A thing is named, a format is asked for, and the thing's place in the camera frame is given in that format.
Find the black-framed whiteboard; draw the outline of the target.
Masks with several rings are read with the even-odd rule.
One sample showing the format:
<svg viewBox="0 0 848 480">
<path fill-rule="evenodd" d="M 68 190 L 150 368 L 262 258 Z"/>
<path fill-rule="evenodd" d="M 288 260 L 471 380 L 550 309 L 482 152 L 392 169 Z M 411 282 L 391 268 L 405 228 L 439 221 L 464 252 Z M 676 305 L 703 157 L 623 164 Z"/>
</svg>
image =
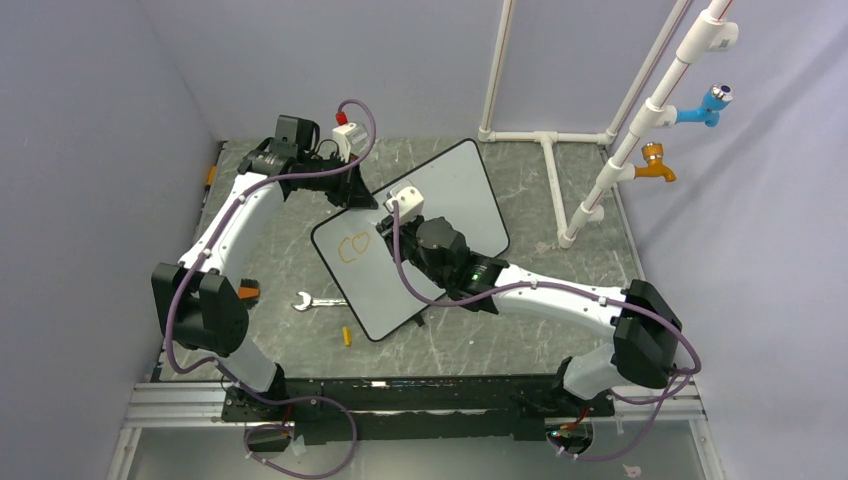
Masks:
<svg viewBox="0 0 848 480">
<path fill-rule="evenodd" d="M 390 191 L 407 184 L 423 194 L 424 217 L 445 217 L 465 235 L 472 251 L 496 257 L 510 246 L 480 150 L 471 139 L 391 178 L 374 193 L 377 209 L 345 209 L 320 222 L 311 233 L 312 243 L 371 341 L 384 339 L 426 306 L 403 285 L 377 232 L 389 214 L 383 203 Z"/>
</svg>

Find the yellow marker cap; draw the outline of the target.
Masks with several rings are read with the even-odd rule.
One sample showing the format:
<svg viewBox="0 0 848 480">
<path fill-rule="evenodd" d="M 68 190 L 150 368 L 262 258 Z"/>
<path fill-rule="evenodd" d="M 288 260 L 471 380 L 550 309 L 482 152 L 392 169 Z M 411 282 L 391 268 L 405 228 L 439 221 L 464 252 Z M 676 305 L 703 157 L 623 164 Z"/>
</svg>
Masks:
<svg viewBox="0 0 848 480">
<path fill-rule="evenodd" d="M 351 332 L 350 328 L 349 327 L 343 327 L 342 328 L 342 334 L 343 334 L 344 345 L 346 347 L 350 347 L 352 345 L 352 342 L 353 342 L 352 332 Z"/>
</svg>

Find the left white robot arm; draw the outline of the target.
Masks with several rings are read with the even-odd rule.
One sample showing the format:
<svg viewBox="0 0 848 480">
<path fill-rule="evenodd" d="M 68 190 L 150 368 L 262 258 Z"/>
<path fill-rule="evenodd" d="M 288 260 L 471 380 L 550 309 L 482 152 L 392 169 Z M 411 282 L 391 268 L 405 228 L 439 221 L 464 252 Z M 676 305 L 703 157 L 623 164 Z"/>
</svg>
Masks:
<svg viewBox="0 0 848 480">
<path fill-rule="evenodd" d="M 313 121 L 281 115 L 275 134 L 241 160 L 227 200 L 191 249 L 173 264 L 160 263 L 152 273 L 154 301 L 172 369 L 179 364 L 174 347 L 204 353 L 249 393 L 248 407 L 264 420 L 279 417 L 288 394 L 283 368 L 249 338 L 249 312 L 239 295 L 248 254 L 271 216 L 299 190 L 323 193 L 334 206 L 375 209 L 377 202 L 362 178 L 359 162 L 373 148 L 372 125 L 336 115 L 334 144 L 322 156 L 320 129 Z"/>
</svg>

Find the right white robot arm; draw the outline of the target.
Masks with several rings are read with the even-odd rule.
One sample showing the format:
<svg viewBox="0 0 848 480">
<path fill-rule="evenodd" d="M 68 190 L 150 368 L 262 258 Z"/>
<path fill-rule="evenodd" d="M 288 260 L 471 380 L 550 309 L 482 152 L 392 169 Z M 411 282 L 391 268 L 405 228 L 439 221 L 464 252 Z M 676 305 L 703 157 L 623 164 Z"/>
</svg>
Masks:
<svg viewBox="0 0 848 480">
<path fill-rule="evenodd" d="M 417 269 L 450 306 L 558 321 L 600 338 L 600 346 L 558 367 L 550 392 L 560 413 L 574 415 L 616 386 L 668 386 L 682 323 L 653 284 L 636 279 L 623 288 L 598 287 L 538 275 L 471 250 L 443 217 L 405 223 L 386 217 L 376 231 L 396 267 Z"/>
</svg>

